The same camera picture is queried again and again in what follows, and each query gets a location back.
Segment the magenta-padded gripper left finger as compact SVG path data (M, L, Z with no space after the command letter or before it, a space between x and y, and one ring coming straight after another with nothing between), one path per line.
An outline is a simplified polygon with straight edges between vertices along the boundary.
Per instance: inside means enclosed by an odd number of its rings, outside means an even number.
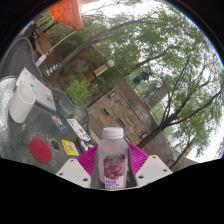
M94 146L78 159L69 159L56 175L84 188L98 188L96 155L97 147Z

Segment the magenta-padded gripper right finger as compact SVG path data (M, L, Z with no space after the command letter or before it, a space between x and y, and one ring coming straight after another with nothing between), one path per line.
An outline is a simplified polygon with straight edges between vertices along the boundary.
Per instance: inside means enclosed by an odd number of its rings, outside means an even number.
M157 155L149 156L132 144L129 144L129 149L127 188L143 187L172 173Z

